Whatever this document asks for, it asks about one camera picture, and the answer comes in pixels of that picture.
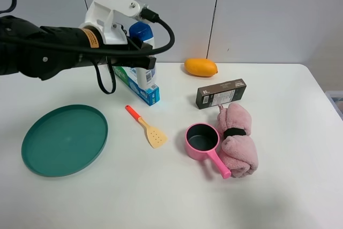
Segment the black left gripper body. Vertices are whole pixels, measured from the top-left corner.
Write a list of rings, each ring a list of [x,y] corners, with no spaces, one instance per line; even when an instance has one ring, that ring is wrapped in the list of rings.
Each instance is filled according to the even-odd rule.
[[[92,53],[96,58],[107,58],[114,66],[139,67],[139,57],[132,57],[128,54],[131,51],[139,51],[139,40],[131,40],[124,45],[107,45],[99,40],[99,48],[92,48]]]

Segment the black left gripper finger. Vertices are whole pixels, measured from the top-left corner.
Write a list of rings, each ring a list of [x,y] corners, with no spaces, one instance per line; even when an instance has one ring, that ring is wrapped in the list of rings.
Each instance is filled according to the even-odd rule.
[[[129,57],[126,60],[125,66],[130,68],[153,69],[156,63],[156,58],[151,56]]]
[[[145,43],[138,38],[133,39],[133,45],[135,50],[152,50],[152,46],[149,43]]]

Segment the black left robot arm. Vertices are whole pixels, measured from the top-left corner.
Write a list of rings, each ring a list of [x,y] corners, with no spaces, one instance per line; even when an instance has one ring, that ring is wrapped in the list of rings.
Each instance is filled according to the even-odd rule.
[[[44,43],[73,48],[99,50],[136,50],[132,43],[106,45],[100,32],[93,26],[85,28],[51,27],[30,23],[14,16],[1,17],[1,75],[22,73],[32,78],[47,80],[62,70],[87,67],[93,64],[112,64],[131,68],[153,68],[152,56],[100,56],[76,51],[52,50]]]

